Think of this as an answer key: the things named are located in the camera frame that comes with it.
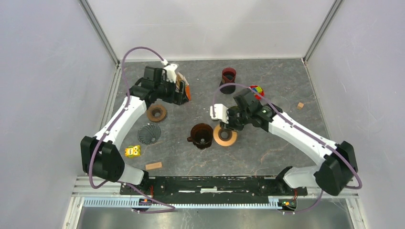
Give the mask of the orange coffee filter box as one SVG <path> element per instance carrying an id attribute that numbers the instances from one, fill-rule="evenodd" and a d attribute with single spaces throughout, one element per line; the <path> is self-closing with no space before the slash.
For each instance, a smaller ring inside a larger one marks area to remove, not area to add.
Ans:
<path id="1" fill-rule="evenodd" d="M 180 84 L 181 83 L 187 83 L 189 85 L 186 77 L 184 75 L 182 75 L 180 72 L 178 72 L 177 73 L 177 80 L 176 80 L 176 93 L 178 93 L 180 95 L 181 95 L 181 93 L 180 93 L 180 90 L 181 90 Z"/>

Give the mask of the brown glass dripper cup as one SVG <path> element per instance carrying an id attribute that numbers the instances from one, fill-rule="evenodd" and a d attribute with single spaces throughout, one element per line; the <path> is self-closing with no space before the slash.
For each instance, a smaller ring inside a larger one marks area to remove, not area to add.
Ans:
<path id="1" fill-rule="evenodd" d="M 190 131 L 188 142 L 193 143 L 198 149 L 206 149 L 212 145 L 213 129 L 205 123 L 196 124 Z"/>

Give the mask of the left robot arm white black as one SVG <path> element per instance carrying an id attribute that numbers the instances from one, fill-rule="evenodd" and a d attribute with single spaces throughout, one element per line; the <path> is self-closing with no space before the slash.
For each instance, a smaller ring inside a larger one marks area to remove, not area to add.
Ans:
<path id="1" fill-rule="evenodd" d="M 138 194 L 149 191 L 146 172 L 126 164 L 119 152 L 120 146 L 135 122 L 158 99 L 182 105 L 190 100 L 186 79 L 178 74 L 177 64 L 163 68 L 145 67 L 144 75 L 130 87 L 119 110 L 94 136 L 85 136 L 80 143 L 82 168 L 110 182 L 132 184 Z"/>

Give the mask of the clear glass dripper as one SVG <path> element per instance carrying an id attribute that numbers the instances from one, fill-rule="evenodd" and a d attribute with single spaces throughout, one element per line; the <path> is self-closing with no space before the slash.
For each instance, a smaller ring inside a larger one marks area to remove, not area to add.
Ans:
<path id="1" fill-rule="evenodd" d="M 271 98 L 271 103 L 282 109 L 284 112 L 288 112 L 291 108 L 290 102 L 283 96 L 274 96 Z"/>

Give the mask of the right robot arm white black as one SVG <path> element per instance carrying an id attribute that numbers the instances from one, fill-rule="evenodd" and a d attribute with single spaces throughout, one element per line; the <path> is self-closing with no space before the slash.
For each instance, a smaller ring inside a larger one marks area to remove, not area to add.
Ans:
<path id="1" fill-rule="evenodd" d="M 238 132 L 251 124 L 286 140 L 314 162 L 310 167 L 286 167 L 280 172 L 276 181 L 280 194 L 287 195 L 298 187 L 319 187 L 337 196 L 344 188 L 350 188 L 352 178 L 358 178 L 355 151 L 350 143 L 336 143 L 312 132 L 276 105 L 261 104 L 248 88 L 239 91 L 234 100 L 236 105 L 230 108 L 223 104 L 210 107 L 211 118 L 219 120 L 221 128 Z"/>

